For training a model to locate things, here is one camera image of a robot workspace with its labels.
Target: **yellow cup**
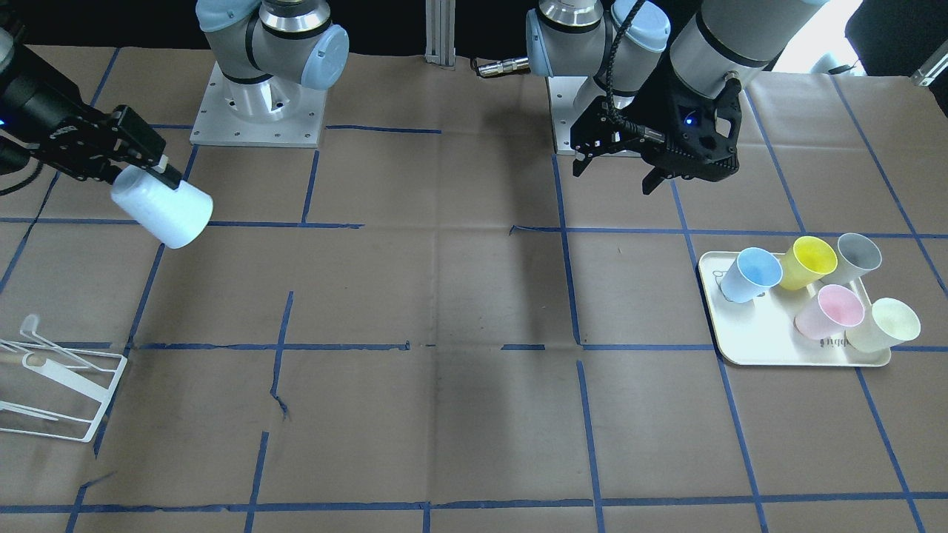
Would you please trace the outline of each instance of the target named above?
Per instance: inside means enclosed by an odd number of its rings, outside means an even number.
[[[793,241],[790,250],[780,258],[787,290],[801,289],[836,269],[836,251],[826,241],[809,235]]]

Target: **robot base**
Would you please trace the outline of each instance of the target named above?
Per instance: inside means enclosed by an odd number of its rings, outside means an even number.
[[[318,148],[326,92],[301,88],[293,113],[275,122],[248,122],[228,109],[224,75],[215,64],[191,130],[191,144]]]
[[[550,114],[553,117],[556,154],[558,156],[572,156],[574,150],[570,145],[570,127],[582,114],[573,109],[573,100],[586,78],[583,76],[555,76],[547,78],[546,81],[550,97]],[[619,152],[618,154],[606,154],[606,156],[640,157],[635,152]]]

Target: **pink cup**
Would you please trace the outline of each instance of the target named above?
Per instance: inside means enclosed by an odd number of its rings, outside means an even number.
[[[859,325],[865,315],[856,293],[841,285],[826,285],[796,314],[793,324],[804,337],[820,340]]]

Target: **light blue cap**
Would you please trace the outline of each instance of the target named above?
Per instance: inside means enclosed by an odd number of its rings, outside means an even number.
[[[612,19],[617,27],[622,26],[634,5],[635,0],[615,0],[612,4]],[[639,12],[635,13],[632,25],[626,31],[626,35],[636,45],[655,53],[665,51],[670,34],[671,23],[668,21],[668,15],[651,2],[645,2]]]
[[[260,0],[197,0],[197,22],[211,33],[236,24],[260,6]]]
[[[539,27],[537,10],[527,12],[527,59],[530,61],[530,72],[544,78],[553,76],[550,66],[550,56],[547,55],[546,45],[543,43],[543,32]]]
[[[349,59],[349,34],[338,24],[322,32],[302,70],[300,85],[324,91],[333,86]]]

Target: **white mounting plate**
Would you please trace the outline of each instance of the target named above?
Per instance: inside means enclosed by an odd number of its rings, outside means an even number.
[[[296,112],[276,122],[247,122],[228,108],[224,75],[217,63],[210,73],[201,108],[191,130],[191,144],[318,148],[326,108],[326,91],[303,88]]]
[[[775,253],[779,258],[783,254]],[[728,302],[720,279],[737,259],[735,251],[709,251],[698,261],[698,272],[711,315],[713,333],[722,355],[735,364],[795,366],[885,366],[892,359],[888,348],[864,354],[849,345],[844,334],[810,340],[793,326],[793,317],[822,286],[800,290],[776,286],[748,303]],[[869,307],[862,280],[848,285]]]
[[[550,97],[550,115],[553,118],[553,137],[558,156],[573,156],[575,151],[570,145],[570,128],[579,118],[579,113],[573,109],[573,100],[579,87],[586,81],[583,76],[556,76],[546,79],[547,94]],[[615,157],[641,157],[635,152],[619,152],[605,154]]]

